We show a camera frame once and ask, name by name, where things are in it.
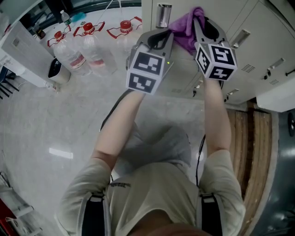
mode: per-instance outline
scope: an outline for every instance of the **white cube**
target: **white cube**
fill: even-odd
[[[163,78],[164,63],[164,57],[139,48],[127,71],[126,87],[154,94]]]
[[[195,58],[206,79],[228,81],[237,70],[230,47],[199,43]]]

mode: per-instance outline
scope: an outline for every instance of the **sleeve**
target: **sleeve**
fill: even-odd
[[[110,181],[111,169],[101,159],[91,158],[69,185],[55,214],[55,220],[66,236],[77,234],[78,215],[83,197],[100,192]]]
[[[245,216],[241,187],[234,174],[230,153],[219,150],[205,162],[200,188],[206,193],[220,196],[224,206],[227,235],[238,235]]]

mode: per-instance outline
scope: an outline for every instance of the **person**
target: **person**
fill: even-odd
[[[153,145],[141,140],[134,120],[144,94],[132,91],[107,119],[90,160],[61,200],[56,220],[63,233],[78,235],[83,197],[88,192],[103,191],[109,204],[112,235],[207,236],[196,228],[201,191],[220,196],[223,235],[238,235],[245,207],[230,160],[230,122],[218,81],[204,81],[204,96],[208,158],[199,188],[186,176],[191,152],[182,129],[170,128]],[[110,183],[112,170],[120,178]]]

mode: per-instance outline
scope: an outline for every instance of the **backpack strap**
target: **backpack strap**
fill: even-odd
[[[224,209],[218,195],[200,195],[196,213],[196,227],[212,236],[226,235]]]
[[[111,236],[110,209],[103,193],[85,195],[77,227],[78,236]]]

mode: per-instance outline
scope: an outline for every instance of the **person's left arm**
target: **person's left arm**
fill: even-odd
[[[67,188],[55,215],[64,235],[76,235],[84,196],[88,192],[102,192],[109,184],[112,169],[129,138],[143,98],[144,94],[132,91],[120,101],[100,131],[90,160]]]

